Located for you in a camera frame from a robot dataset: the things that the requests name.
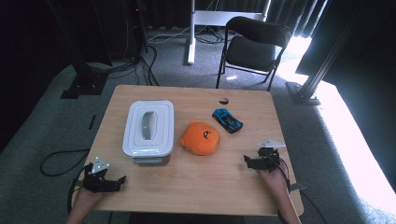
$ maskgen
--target orange object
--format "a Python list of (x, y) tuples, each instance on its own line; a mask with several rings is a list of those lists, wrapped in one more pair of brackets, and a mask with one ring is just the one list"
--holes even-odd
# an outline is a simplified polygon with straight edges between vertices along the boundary
[(206, 156), (212, 154), (220, 143), (220, 134), (218, 130), (207, 123), (191, 120), (180, 144), (189, 152), (197, 156)]

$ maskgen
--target gray carpet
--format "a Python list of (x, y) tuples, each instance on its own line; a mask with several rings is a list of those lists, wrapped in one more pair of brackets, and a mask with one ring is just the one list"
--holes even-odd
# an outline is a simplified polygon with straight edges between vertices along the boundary
[[(186, 65), (188, 41), (171, 39), (151, 44), (158, 57), (152, 67), (161, 86), (214, 88), (219, 68), (221, 45), (197, 43), (195, 64)], [(153, 49), (142, 53), (148, 63)], [(296, 60), (299, 54), (286, 52), (282, 64)], [(52, 152), (89, 148), (106, 111), (114, 88), (119, 84), (146, 85), (147, 72), (138, 65), (131, 72), (111, 74), (100, 96), (80, 96), (77, 100), (61, 100), (75, 72), (67, 67), (51, 82), (28, 120), (0, 154), (0, 223), (63, 223), (67, 217), (66, 198), (72, 178), (82, 167), (57, 176), (43, 176), (40, 162)], [(226, 77), (237, 76), (235, 80)], [(234, 72), (220, 82), (223, 89), (266, 90), (262, 77)], [(276, 77), (271, 93), (288, 146), (296, 178), (304, 182), (304, 193), (323, 213), (328, 223), (391, 223), (393, 216), (362, 207), (348, 180), (332, 139), (314, 106), (295, 105), (285, 79)], [(90, 129), (92, 116), (95, 123)], [(58, 156), (45, 165), (51, 173), (70, 167), (83, 152)], [(323, 223), (314, 205), (303, 197), (303, 223)], [(128, 223), (128, 213), (114, 213), (111, 223)], [(92, 212), (86, 223), (107, 223), (109, 212)], [(277, 217), (245, 217), (247, 224), (279, 223)]]

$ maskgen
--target human arm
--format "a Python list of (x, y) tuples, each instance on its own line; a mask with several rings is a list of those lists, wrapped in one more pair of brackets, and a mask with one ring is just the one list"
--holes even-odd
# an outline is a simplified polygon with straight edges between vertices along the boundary
[(106, 195), (107, 193), (103, 192), (93, 193), (87, 189), (80, 189), (66, 224), (83, 223), (84, 218)]
[[(279, 167), (285, 172), (286, 165), (283, 161)], [(259, 175), (273, 195), (280, 215), (289, 224), (301, 223), (289, 196), (288, 184), (282, 172), (279, 169), (275, 169), (271, 173), (260, 170)]]

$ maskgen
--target blue toy car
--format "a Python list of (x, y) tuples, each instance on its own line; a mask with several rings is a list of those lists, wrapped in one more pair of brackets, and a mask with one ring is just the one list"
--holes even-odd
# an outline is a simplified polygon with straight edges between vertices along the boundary
[(225, 108), (220, 108), (213, 112), (212, 117), (228, 132), (238, 132), (244, 124), (233, 117)]

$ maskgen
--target plastic container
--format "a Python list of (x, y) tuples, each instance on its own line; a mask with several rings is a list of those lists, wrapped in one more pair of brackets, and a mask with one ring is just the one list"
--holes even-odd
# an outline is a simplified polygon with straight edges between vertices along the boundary
[(165, 165), (174, 133), (175, 110), (170, 101), (136, 101), (129, 110), (122, 150), (139, 165)]

